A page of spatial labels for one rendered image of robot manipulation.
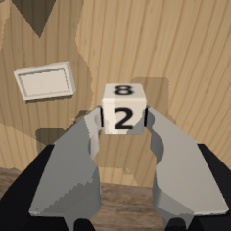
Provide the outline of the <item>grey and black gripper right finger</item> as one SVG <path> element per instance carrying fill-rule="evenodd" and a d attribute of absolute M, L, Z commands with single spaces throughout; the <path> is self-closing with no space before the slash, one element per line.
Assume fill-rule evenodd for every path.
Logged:
<path fill-rule="evenodd" d="M 187 231 L 231 231 L 231 170 L 150 105 L 144 127 L 152 134 L 150 149 L 157 158 L 153 206 L 163 229 L 180 217 Z"/>

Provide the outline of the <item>white cube with black digits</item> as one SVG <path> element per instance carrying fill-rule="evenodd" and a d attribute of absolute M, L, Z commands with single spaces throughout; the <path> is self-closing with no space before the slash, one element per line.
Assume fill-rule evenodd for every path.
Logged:
<path fill-rule="evenodd" d="M 140 83 L 105 84 L 102 95 L 104 134 L 143 134 L 146 104 Z"/>

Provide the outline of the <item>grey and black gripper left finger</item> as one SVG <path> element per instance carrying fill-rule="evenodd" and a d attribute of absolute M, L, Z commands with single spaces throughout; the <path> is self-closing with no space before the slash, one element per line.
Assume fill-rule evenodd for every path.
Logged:
<path fill-rule="evenodd" d="M 0 231 L 73 231 L 100 210 L 98 127 L 100 105 L 40 152 L 1 198 Z"/>

